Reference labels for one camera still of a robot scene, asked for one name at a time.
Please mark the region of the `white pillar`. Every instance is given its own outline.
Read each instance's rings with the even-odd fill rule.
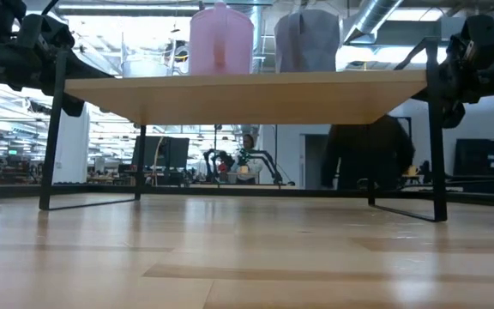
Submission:
[[[84,183],[87,181],[90,116],[88,103],[80,117],[60,116],[57,154],[52,183]]]

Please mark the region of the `wooden floor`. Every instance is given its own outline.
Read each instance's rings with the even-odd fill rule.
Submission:
[[[494,208],[451,204],[450,217],[357,199],[151,196],[50,213],[0,200],[0,308],[494,309]]]

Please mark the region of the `shelf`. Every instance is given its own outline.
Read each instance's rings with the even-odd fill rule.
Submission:
[[[424,70],[68,80],[66,93],[137,124],[370,124]]]

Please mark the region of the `pink watering can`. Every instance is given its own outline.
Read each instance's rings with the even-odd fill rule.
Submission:
[[[253,23],[217,2],[190,21],[190,74],[249,74],[253,64]]]

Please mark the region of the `black jacket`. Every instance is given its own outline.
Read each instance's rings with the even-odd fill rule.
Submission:
[[[400,122],[385,115],[374,124],[333,124],[322,164],[322,186],[332,187],[341,158],[339,187],[356,189],[370,170],[383,189],[394,189],[397,179],[413,163],[414,146]]]

